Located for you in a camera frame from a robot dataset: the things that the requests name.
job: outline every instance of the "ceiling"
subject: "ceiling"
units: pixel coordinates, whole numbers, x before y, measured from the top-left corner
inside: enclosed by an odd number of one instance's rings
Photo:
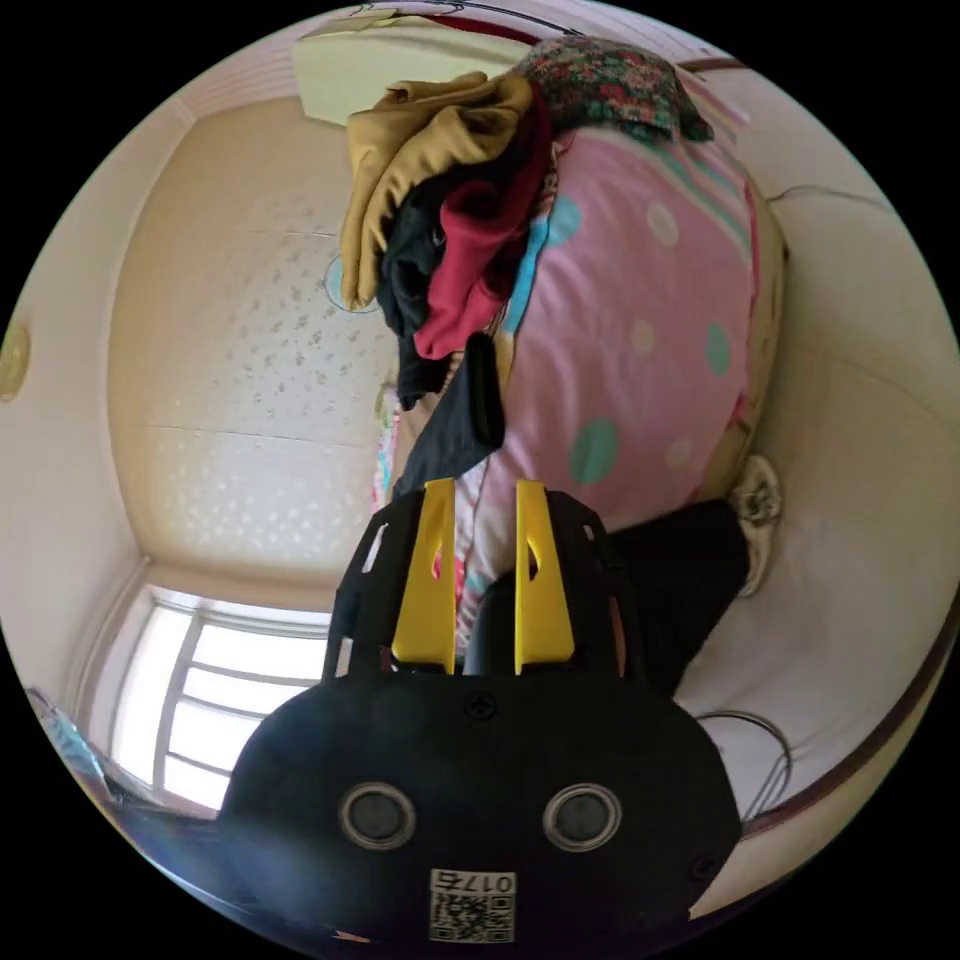
[[[155,559],[328,583],[349,561],[395,352],[379,310],[336,303],[349,189],[344,130],[295,99],[201,120],[157,181],[108,377],[123,497]]]

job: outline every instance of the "red cloth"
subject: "red cloth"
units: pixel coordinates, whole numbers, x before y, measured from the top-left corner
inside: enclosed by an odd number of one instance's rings
[[[440,359],[462,350],[506,301],[526,250],[530,210],[547,172],[552,131],[539,89],[517,139],[517,169],[503,185],[468,180],[440,207],[443,259],[430,278],[427,321],[413,335],[417,353]]]
[[[534,46],[539,43],[543,37],[534,37],[529,33],[523,33],[520,30],[514,30],[512,27],[505,27],[499,23],[487,23],[486,20],[472,20],[469,17],[452,17],[440,14],[439,16],[428,16],[428,20],[439,23],[444,27],[453,27],[455,30],[466,30],[467,33],[485,33],[488,37],[503,37],[505,40],[518,40],[520,43],[526,43]]]

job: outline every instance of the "window frame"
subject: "window frame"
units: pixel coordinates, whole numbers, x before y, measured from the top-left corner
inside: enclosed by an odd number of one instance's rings
[[[193,703],[206,709],[219,711],[220,713],[255,718],[259,721],[265,719],[269,714],[243,710],[238,707],[223,706],[184,693],[187,675],[191,668],[204,670],[220,676],[269,683],[277,686],[312,687],[320,681],[317,678],[308,679],[305,677],[282,677],[275,674],[250,673],[226,667],[211,666],[205,663],[197,663],[194,661],[194,656],[204,628],[209,625],[270,637],[311,638],[326,644],[329,636],[330,613],[326,611],[291,610],[289,613],[291,617],[294,618],[293,620],[278,620],[276,619],[276,615],[286,611],[279,608],[222,603],[220,601],[174,593],[173,591],[150,586],[147,586],[145,599],[149,604],[149,609],[145,612],[141,611],[138,614],[136,639],[131,644],[129,655],[126,658],[123,673],[120,677],[119,689],[112,705],[109,721],[108,749],[106,751],[107,756],[113,759],[114,741],[120,719],[119,707],[122,692],[126,688],[130,669],[155,612],[158,609],[167,609],[188,615],[190,622],[184,632],[161,707],[160,724],[157,729],[153,749],[153,784],[144,783],[129,772],[124,772],[139,785],[140,792],[155,803],[195,816],[215,817],[217,814],[215,808],[182,797],[179,794],[167,790],[164,786],[165,762],[167,757],[173,757],[181,763],[186,763],[197,769],[206,770],[221,776],[229,777],[232,773],[231,770],[225,770],[209,763],[193,760],[170,749],[173,721],[177,705],[181,702]]]

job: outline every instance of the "white sneaker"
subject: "white sneaker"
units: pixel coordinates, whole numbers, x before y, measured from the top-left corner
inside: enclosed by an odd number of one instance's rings
[[[756,453],[747,457],[728,500],[736,511],[750,554],[750,570],[739,595],[750,597],[767,572],[773,531],[783,512],[780,481],[766,457]]]

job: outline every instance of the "qr code sticker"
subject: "qr code sticker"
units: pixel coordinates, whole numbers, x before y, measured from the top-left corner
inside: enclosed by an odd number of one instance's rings
[[[442,943],[512,943],[515,873],[430,871],[430,939]]]

